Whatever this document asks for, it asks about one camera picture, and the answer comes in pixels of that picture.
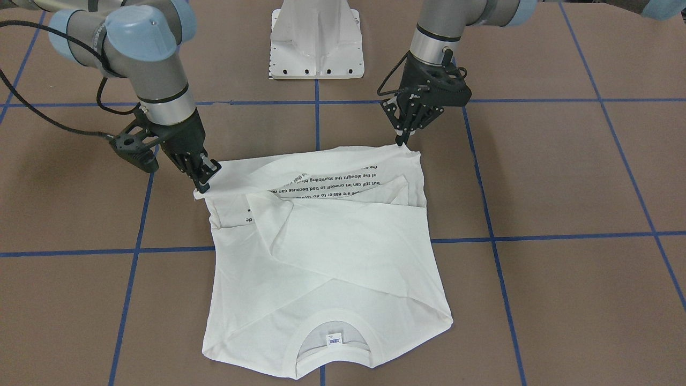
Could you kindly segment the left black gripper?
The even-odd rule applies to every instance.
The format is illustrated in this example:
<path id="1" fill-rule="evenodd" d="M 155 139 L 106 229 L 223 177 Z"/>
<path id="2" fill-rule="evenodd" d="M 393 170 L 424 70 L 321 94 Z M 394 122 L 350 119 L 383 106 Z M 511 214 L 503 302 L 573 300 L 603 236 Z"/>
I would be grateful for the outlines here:
<path id="1" fill-rule="evenodd" d="M 402 116 L 396 122 L 396 144 L 407 144 L 416 130 L 425 129 L 444 107 L 463 107 L 472 97 L 465 82 L 466 69 L 453 63 L 453 52 L 444 51 L 437 65 L 419 61 L 411 53 L 402 72 L 401 88 L 412 91 L 398 98 Z"/>

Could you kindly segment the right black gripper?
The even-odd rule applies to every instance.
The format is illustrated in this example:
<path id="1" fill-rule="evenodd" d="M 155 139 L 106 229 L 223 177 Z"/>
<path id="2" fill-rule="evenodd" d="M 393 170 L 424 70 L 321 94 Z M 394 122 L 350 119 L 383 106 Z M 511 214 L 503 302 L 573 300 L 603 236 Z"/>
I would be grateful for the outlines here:
<path id="1" fill-rule="evenodd" d="M 205 132 L 199 115 L 191 115 L 181 123 L 159 125 L 162 151 L 183 173 L 187 173 L 199 193 L 209 189 L 209 179 L 221 165 L 209 159 L 204 149 Z"/>

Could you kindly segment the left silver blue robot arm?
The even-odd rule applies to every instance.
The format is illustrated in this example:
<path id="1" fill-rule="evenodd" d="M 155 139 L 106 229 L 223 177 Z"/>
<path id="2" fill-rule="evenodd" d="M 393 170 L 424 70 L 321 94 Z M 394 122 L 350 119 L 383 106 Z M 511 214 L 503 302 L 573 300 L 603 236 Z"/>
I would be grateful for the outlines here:
<path id="1" fill-rule="evenodd" d="M 463 107 L 471 98 L 466 69 L 453 62 L 468 26 L 510 27 L 526 22 L 536 1 L 425 1 L 409 51 L 399 61 L 404 70 L 397 90 L 382 107 L 403 146 L 446 107 Z"/>

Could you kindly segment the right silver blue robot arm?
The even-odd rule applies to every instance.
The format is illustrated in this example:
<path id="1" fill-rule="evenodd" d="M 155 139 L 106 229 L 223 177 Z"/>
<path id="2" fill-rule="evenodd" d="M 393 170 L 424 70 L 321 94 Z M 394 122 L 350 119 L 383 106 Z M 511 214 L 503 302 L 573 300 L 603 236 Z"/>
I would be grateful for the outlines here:
<path id="1" fill-rule="evenodd" d="M 146 173 L 159 168 L 161 146 L 196 190 L 208 191 L 221 166 L 208 158 L 198 108 L 178 56 L 197 31 L 186 1 L 2 1 L 2 8 L 51 12 L 44 30 L 64 58 L 98 69 L 104 78 L 127 78 L 139 102 L 135 119 L 118 135 L 92 132 Z"/>

